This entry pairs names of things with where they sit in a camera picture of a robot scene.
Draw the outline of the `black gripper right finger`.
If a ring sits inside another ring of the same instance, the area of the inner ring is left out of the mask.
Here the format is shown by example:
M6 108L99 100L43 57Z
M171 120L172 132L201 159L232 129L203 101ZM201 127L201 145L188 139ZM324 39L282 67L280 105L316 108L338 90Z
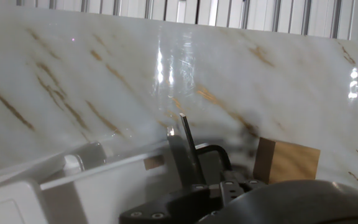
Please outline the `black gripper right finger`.
M264 187L265 184L260 180L246 179L236 171L226 170L221 172L221 182L219 184L221 199L224 206L231 201L251 190Z

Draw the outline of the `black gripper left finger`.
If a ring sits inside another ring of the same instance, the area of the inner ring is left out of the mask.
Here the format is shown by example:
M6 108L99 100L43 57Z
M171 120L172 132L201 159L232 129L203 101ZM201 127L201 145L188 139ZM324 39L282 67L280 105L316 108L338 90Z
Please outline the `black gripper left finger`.
M219 187L191 185L121 213L119 224L197 223L222 207Z

